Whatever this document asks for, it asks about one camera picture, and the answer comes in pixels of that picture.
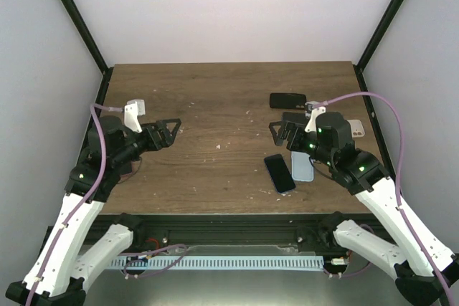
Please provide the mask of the light blue phone case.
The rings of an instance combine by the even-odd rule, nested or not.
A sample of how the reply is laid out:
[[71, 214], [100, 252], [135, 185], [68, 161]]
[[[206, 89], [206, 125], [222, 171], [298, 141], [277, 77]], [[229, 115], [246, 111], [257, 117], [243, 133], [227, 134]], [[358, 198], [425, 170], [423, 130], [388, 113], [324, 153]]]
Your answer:
[[291, 152], [292, 178], [299, 182], [312, 182], [314, 180], [314, 169], [307, 153]]

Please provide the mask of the white phone case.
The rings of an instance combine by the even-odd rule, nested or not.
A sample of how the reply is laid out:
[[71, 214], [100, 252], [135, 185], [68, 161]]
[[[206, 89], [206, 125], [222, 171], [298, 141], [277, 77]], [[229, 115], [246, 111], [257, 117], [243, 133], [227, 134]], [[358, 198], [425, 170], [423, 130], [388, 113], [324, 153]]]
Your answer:
[[365, 136], [365, 129], [360, 120], [348, 120], [351, 126], [352, 138], [363, 138]]

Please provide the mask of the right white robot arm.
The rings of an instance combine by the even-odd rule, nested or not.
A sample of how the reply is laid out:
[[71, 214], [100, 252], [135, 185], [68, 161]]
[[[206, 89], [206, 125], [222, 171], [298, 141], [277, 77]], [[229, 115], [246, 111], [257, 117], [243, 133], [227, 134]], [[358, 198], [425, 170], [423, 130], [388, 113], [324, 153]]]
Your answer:
[[306, 153], [328, 166], [331, 179], [355, 196], [391, 236], [387, 242], [335, 213], [319, 231], [319, 244], [343, 247], [380, 268], [411, 305], [432, 305], [458, 281], [458, 256], [397, 195], [395, 182], [373, 154], [356, 148], [341, 113], [313, 113], [302, 120], [269, 124], [276, 145]]

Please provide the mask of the blue phone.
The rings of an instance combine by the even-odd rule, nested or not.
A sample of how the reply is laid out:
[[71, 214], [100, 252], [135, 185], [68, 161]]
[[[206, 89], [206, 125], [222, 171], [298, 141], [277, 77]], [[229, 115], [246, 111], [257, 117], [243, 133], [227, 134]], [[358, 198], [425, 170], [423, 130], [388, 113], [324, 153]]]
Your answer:
[[264, 158], [265, 166], [278, 193], [287, 193], [295, 189], [295, 182], [281, 154]]

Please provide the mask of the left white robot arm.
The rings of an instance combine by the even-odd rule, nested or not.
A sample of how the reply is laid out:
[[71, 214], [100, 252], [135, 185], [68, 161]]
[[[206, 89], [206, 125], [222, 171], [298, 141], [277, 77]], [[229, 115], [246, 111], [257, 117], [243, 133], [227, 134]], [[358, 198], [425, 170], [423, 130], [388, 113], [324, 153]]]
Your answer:
[[122, 213], [86, 253], [79, 254], [94, 220], [121, 180], [123, 167], [145, 152], [174, 144], [178, 118], [145, 123], [138, 132], [117, 116], [96, 118], [87, 145], [70, 171], [56, 223], [26, 277], [12, 282], [6, 298], [19, 305], [83, 305], [103, 270], [123, 251], [146, 244], [143, 222]]

